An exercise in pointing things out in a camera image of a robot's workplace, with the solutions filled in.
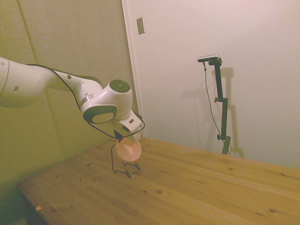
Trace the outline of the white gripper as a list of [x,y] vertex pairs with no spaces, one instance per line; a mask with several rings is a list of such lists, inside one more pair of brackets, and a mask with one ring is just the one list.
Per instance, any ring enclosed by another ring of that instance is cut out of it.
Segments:
[[140,120],[124,120],[124,121],[112,121],[115,138],[118,142],[121,142],[124,138],[127,138],[132,143],[138,143],[141,133],[142,122]]

